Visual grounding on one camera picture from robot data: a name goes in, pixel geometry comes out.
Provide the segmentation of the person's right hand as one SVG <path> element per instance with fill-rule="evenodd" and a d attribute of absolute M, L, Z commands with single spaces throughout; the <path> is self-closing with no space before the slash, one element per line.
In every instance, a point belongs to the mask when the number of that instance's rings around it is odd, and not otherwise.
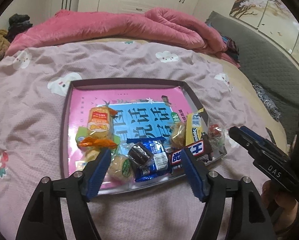
<path fill-rule="evenodd" d="M 299 203 L 289 194 L 274 189 L 272 181 L 266 181 L 262 186 L 261 198 L 268 207 L 274 200 L 282 208 L 282 213 L 274 223 L 273 229 L 277 239 L 299 239 Z"/>

